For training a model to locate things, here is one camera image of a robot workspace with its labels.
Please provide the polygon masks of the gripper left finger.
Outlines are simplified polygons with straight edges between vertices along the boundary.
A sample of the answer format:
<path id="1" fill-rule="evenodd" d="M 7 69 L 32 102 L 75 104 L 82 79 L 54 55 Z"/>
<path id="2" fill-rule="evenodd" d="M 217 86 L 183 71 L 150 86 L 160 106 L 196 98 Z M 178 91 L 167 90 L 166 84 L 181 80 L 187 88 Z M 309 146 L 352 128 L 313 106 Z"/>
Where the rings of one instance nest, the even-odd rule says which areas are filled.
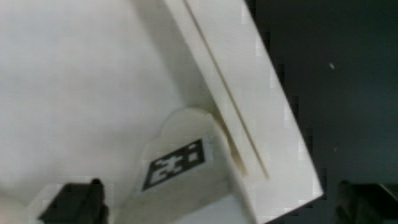
<path id="1" fill-rule="evenodd" d="M 105 185 L 100 179 L 64 185 L 39 221 L 45 224 L 109 224 Z"/>

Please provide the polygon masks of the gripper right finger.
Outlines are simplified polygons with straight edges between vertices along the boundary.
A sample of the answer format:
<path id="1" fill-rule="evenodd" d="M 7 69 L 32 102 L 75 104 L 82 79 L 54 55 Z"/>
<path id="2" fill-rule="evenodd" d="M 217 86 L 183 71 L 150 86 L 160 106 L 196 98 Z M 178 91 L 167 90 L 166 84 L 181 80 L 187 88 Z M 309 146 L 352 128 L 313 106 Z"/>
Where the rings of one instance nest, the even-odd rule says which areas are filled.
<path id="1" fill-rule="evenodd" d="M 398 183 L 340 183 L 334 224 L 398 224 Z"/>

